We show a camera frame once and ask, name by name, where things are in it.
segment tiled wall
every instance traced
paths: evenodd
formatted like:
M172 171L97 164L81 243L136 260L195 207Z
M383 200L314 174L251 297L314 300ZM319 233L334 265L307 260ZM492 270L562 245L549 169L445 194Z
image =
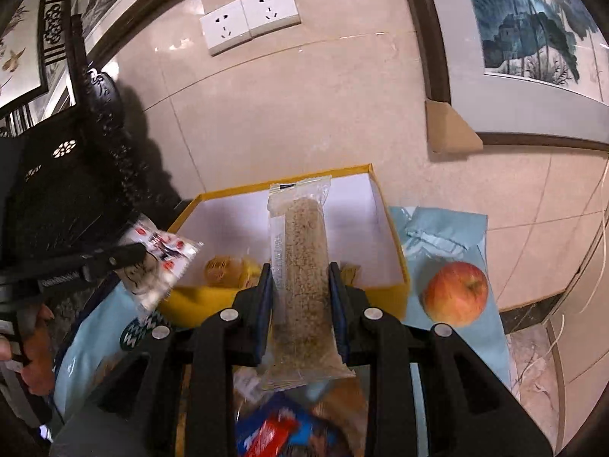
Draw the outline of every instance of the tiled wall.
M599 225L605 157L493 147L435 159L406 0L296 0L301 25L211 57L199 18L230 1L183 0L114 59L182 196L373 163L389 204L488 214L500 308L564 289Z
M603 254L601 242L551 319L556 335L563 329L557 344L564 378L562 446L586 420L609 380L609 273L603 273Z

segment apple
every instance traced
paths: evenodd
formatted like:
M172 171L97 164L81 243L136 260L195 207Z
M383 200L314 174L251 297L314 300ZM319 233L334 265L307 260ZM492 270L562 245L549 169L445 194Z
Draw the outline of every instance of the apple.
M484 272L463 261L450 262L429 281L422 308L434 322L467 326L486 307L488 281Z

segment cardboard box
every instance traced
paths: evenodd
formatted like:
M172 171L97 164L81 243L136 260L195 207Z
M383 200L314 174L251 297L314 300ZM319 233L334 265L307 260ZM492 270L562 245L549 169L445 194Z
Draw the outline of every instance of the cardboard box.
M205 264L218 255L235 258L248 255L260 264L269 262L270 185L322 175L332 176L324 204L330 261L360 265L354 285L366 290L373 306L402 319L409 275L372 165L199 195L169 231L204 245L171 296L159 307L161 312L169 320L191 326L199 320L197 314L206 317L229 307L237 291L227 290L222 296L217 288L202 287Z

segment person's hand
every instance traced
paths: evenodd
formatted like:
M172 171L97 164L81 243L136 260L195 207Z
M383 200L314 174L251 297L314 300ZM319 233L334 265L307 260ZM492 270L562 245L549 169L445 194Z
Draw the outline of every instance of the person's hand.
M46 321L53 318L51 310L43 304L38 311L36 329L23 345L31 362L21 370L21 378L32 395L48 395L55 386L51 340L46 329ZM8 361L11 357L10 343L0 335L0 361Z

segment power socket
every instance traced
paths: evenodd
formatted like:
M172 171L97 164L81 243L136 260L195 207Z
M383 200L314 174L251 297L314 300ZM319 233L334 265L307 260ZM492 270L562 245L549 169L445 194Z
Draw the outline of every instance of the power socket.
M214 55L252 39L241 0L235 0L201 17L209 53Z
M300 23L294 0L241 0L252 37Z

